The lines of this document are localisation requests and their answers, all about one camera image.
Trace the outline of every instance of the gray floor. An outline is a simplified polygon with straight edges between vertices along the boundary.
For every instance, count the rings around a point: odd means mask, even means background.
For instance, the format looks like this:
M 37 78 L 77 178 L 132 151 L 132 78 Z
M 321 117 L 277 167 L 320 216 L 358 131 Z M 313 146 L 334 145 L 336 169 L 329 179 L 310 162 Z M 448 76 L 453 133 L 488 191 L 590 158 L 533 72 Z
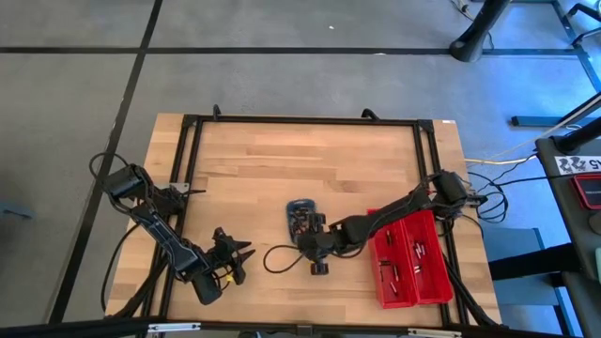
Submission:
M 135 47 L 152 3 L 0 0 L 0 46 Z M 598 26 L 582 15 L 573 23 L 578 31 Z M 468 25 L 440 0 L 171 0 L 151 45 L 446 48 Z M 549 5 L 511 5 L 492 34 L 497 48 L 569 44 Z M 585 47 L 601 71 L 598 45 L 592 38 Z M 0 326 L 44 320 L 92 182 L 87 161 L 106 145 L 132 63 L 132 55 L 0 54 L 0 199 L 37 213 L 34 221 L 1 221 Z M 141 162 L 157 113 L 206 114 L 218 103 L 224 114 L 357 116 L 370 107 L 382 117 L 454 119 L 466 157 L 484 158 L 541 132 L 509 127 L 510 116 L 563 115 L 593 93 L 572 56 L 463 64 L 449 56 L 149 55 L 118 152 Z M 495 176 L 505 168 L 471 169 Z M 540 174 L 530 161 L 509 177 Z M 525 191 L 539 197 L 526 200 Z M 546 182 L 507 193 L 507 220 L 485 226 L 539 227 L 546 246 L 568 240 Z M 100 206 L 68 320 L 101 317 L 100 279 L 125 224 Z M 548 310 L 537 314 L 516 325 L 558 329 L 536 321 Z

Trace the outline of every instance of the wooden table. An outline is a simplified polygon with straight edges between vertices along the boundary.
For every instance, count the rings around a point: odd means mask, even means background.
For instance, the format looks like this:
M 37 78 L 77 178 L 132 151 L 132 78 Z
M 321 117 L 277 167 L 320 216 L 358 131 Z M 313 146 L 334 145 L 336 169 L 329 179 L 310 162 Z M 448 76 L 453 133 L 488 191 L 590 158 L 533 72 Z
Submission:
M 168 182 L 182 117 L 160 114 L 157 118 L 144 164 L 155 183 Z M 434 126 L 442 167 L 467 178 L 454 121 L 435 121 Z M 425 135 L 423 139 L 427 149 Z M 189 151 L 186 149 L 184 159 L 188 159 Z M 168 317 L 439 327 L 437 305 L 381 309 L 368 250 L 354 259 L 328 257 L 327 276 L 310 275 L 304 260 L 279 275 L 266 272 L 262 265 L 269 247 L 289 244 L 285 221 L 288 201 L 314 199 L 329 223 L 384 206 L 418 183 L 415 151 L 413 134 L 407 127 L 204 123 L 192 189 L 207 192 L 191 197 L 183 237 L 208 249 L 213 245 L 214 228 L 221 226 L 237 240 L 250 240 L 256 253 L 244 263 L 244 284 L 230 285 L 209 306 L 199 303 L 190 284 L 176 282 Z M 465 213 L 475 217 L 471 209 Z M 461 218 L 454 231 L 465 285 L 488 315 L 501 322 L 479 228 Z M 144 230 L 136 230 L 126 240 L 107 314 L 119 310 L 146 278 L 154 246 Z M 270 267 L 285 267 L 297 255 L 286 249 L 275 252 L 270 256 Z M 153 314 L 158 312 L 161 291 L 159 282 Z M 449 306 L 452 320 L 458 322 L 455 301 Z

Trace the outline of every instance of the red divider tray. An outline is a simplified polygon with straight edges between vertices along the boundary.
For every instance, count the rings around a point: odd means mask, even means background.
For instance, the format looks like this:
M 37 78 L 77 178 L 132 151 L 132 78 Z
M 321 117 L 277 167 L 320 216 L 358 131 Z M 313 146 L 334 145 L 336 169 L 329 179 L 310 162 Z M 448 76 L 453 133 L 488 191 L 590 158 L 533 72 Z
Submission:
M 385 225 L 368 245 L 378 300 L 384 309 L 445 303 L 453 297 L 432 211 L 416 212 Z M 422 247 L 424 253 L 417 253 L 416 247 Z

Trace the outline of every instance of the black cable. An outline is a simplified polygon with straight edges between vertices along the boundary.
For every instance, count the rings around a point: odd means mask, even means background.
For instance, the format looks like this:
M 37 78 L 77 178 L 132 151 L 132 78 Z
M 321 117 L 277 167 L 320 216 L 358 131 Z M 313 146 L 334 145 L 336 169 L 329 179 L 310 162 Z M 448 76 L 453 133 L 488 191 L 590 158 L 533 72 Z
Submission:
M 222 279 L 219 278 L 219 276 L 217 275 L 217 272 L 212 271 L 210 274 L 211 274 L 211 276 L 213 276 L 213 280 L 215 280 L 215 284 L 217 285 L 217 288 L 222 290 Z
M 142 304 L 142 301 L 146 298 L 146 295 L 151 290 L 152 286 L 157 282 L 159 277 L 161 277 L 162 271 L 166 266 L 167 258 L 162 257 L 157 266 L 150 271 L 142 285 L 140 285 L 140 288 L 138 288 L 125 306 L 119 312 L 114 314 L 114 317 L 132 317 L 138 310 L 138 307 Z
M 123 162 L 123 164 L 125 164 L 126 166 L 129 165 L 128 162 L 125 161 L 125 159 L 121 155 L 119 155 L 119 154 L 112 153 L 112 152 L 101 152 L 101 153 L 98 153 L 98 154 L 92 156 L 92 158 L 90 159 L 90 162 L 87 164 L 87 169 L 89 169 L 90 174 L 92 174 L 92 177 L 94 179 L 98 179 L 98 173 L 96 173 L 94 171 L 94 161 L 97 158 L 103 157 L 103 156 L 113 156 L 113 157 L 116 157 L 116 158 L 120 159 Z
M 495 43 L 492 41 L 492 34 L 490 34 L 490 31 L 487 32 L 488 34 L 488 43 L 490 43 L 490 49 L 492 51 L 495 50 Z
M 270 268 L 267 267 L 267 256 L 275 249 L 278 248 L 287 248 L 287 249 L 294 249 L 294 251 L 297 251 L 299 248 L 292 246 L 292 245 L 285 245 L 285 244 L 280 244 L 280 245 L 276 245 L 276 246 L 272 246 L 269 250 L 267 250 L 267 252 L 265 253 L 265 255 L 263 256 L 263 268 L 265 268 L 265 270 L 267 270 L 268 272 L 271 273 L 284 273 L 290 269 L 292 269 L 295 265 L 297 265 L 297 263 L 299 263 L 302 259 L 302 257 L 304 256 L 303 253 L 300 254 L 299 258 L 297 258 L 294 262 L 292 262 L 292 264 L 290 264 L 288 267 L 284 268 L 284 269 L 280 269 L 280 270 L 272 270 Z
M 217 275 L 217 278 L 222 279 L 223 277 L 227 277 L 227 275 L 229 275 L 232 272 L 232 270 L 228 270 L 227 268 L 224 268 L 224 269 L 225 269 L 225 273 L 221 276 Z
M 482 239 L 484 239 L 485 229 L 482 227 L 482 225 L 480 223 L 478 223 L 478 221 L 474 220 L 471 216 L 468 216 L 466 214 L 462 214 L 461 217 L 465 217 L 468 220 L 472 221 L 474 224 L 476 224 L 480 228 L 480 233 L 482 234 Z
M 104 301 L 104 295 L 106 294 L 106 285 L 109 280 L 109 274 L 111 274 L 111 269 L 113 268 L 113 264 L 115 263 L 116 253 L 119 252 L 119 248 L 121 248 L 121 245 L 123 245 L 125 239 L 127 239 L 127 237 L 131 235 L 131 233 L 135 229 L 137 229 L 138 226 L 140 226 L 140 223 L 136 223 L 134 226 L 132 226 L 131 229 L 128 230 L 125 233 L 125 235 L 123 235 L 123 237 L 119 240 L 115 250 L 113 251 L 113 255 L 111 255 L 111 260 L 109 260 L 109 266 L 106 267 L 106 272 L 104 273 L 104 278 L 102 279 L 102 288 L 100 289 L 100 307 L 102 308 L 103 312 L 106 312 L 106 302 Z
M 206 190 L 189 190 L 187 192 L 184 192 L 182 195 L 183 196 L 190 196 L 193 195 L 195 193 L 201 193 L 201 192 L 207 192 Z
M 511 173 L 512 171 L 516 170 L 516 168 L 520 165 L 523 164 L 527 161 L 529 161 L 532 157 L 536 156 L 536 153 L 530 155 L 529 157 L 527 157 L 524 161 L 520 161 L 518 163 L 516 163 L 516 165 L 514 165 L 513 167 L 511 167 L 511 169 L 505 170 L 504 172 L 502 172 L 499 176 L 497 176 L 496 178 L 492 179 L 492 183 L 496 182 L 498 179 L 500 179 L 501 177 L 505 176 L 505 174 L 507 173 Z M 487 183 L 484 187 L 480 188 L 478 190 L 478 192 L 481 192 L 482 190 L 484 190 L 486 187 L 490 186 L 491 183 Z
M 437 235 L 439 235 L 439 237 L 441 237 L 441 238 L 447 237 L 447 236 L 449 236 L 450 233 L 453 232 L 454 227 L 455 227 L 455 220 L 451 220 L 451 223 L 449 224 L 449 229 L 445 230 L 442 234 L 437 234 Z
M 490 184 L 491 187 L 493 187 L 493 188 L 495 188 L 497 190 L 496 192 L 490 192 L 490 193 L 486 194 L 485 195 L 486 197 L 488 197 L 488 196 L 490 196 L 492 194 L 499 194 L 499 195 L 502 196 L 501 201 L 497 205 L 495 205 L 494 207 L 491 207 L 491 208 L 489 208 L 489 209 L 487 209 L 485 211 L 480 211 L 480 207 L 482 207 L 482 206 L 479 206 L 478 208 L 476 208 L 476 213 L 478 215 L 478 218 L 481 219 L 481 220 L 483 220 L 483 221 L 487 221 L 489 223 L 501 223 L 501 222 L 503 222 L 505 220 L 505 217 L 507 216 L 507 210 L 509 209 L 509 201 L 507 200 L 507 196 L 505 195 L 505 192 L 503 191 L 503 189 L 501 187 L 499 187 L 497 185 L 497 183 L 493 182 L 492 179 L 490 179 L 490 178 L 488 178 L 488 177 L 486 177 L 484 175 L 481 175 L 481 174 L 478 174 L 478 173 L 473 173 L 473 172 L 468 172 L 468 174 L 474 175 L 476 177 L 480 177 L 482 179 L 485 179 Z M 483 216 L 484 213 L 492 211 L 492 210 L 496 209 L 497 207 L 500 207 L 501 205 L 503 205 L 503 211 L 500 214 L 495 215 L 495 216 L 486 216 L 486 217 Z
M 503 183 L 495 183 L 495 185 L 497 187 L 503 187 L 503 186 L 506 186 L 506 185 L 510 185 L 510 184 L 514 184 L 514 183 L 519 183 L 519 182 L 528 182 L 528 181 L 537 180 L 537 179 L 554 179 L 554 178 L 562 178 L 562 177 L 573 177 L 574 175 L 577 175 L 577 174 L 551 175 L 551 176 L 544 176 L 544 177 L 521 178 L 521 179 L 511 180 L 511 181 L 508 181 L 508 182 L 503 182 Z
M 476 302 L 476 300 L 471 295 L 468 288 L 463 284 L 461 278 L 457 275 L 455 269 L 451 267 L 449 263 L 449 259 L 446 255 L 443 254 L 444 263 L 447 267 L 447 274 L 449 275 L 449 280 L 453 284 L 455 289 L 455 295 L 461 298 L 468 310 L 470 310 L 471 315 L 476 320 L 476 323 L 481 326 L 499 326 L 494 320 L 492 320 L 484 311 L 480 305 Z

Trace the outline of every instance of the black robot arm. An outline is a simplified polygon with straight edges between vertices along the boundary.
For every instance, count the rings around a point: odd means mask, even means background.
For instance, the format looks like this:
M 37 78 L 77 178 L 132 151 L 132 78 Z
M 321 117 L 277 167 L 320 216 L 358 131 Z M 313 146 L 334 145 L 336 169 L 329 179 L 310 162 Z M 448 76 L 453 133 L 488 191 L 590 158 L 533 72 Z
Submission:
M 469 196 L 458 174 L 441 171 L 427 177 L 407 196 L 369 215 L 353 215 L 329 225 L 329 232 L 305 233 L 299 236 L 299 251 L 309 259 L 328 254 L 340 256 L 360 249 L 379 229 L 388 223 L 421 211 L 433 210 L 437 218 L 456 218 L 470 200 L 485 202 L 483 196 Z
M 246 273 L 242 263 L 254 250 L 246 253 L 239 250 L 248 247 L 251 242 L 235 241 L 218 227 L 213 234 L 215 246 L 205 253 L 176 234 L 165 221 L 184 208 L 184 201 L 188 198 L 185 193 L 174 187 L 158 189 L 146 170 L 135 164 L 126 165 L 109 175 L 102 181 L 102 187 L 117 211 L 130 216 L 159 243 L 176 278 L 184 283 L 192 282 L 202 304 L 211 304 L 222 295 L 215 277 L 216 269 L 226 269 L 236 284 L 244 282 Z M 126 199 L 135 201 L 135 206 L 123 204 Z

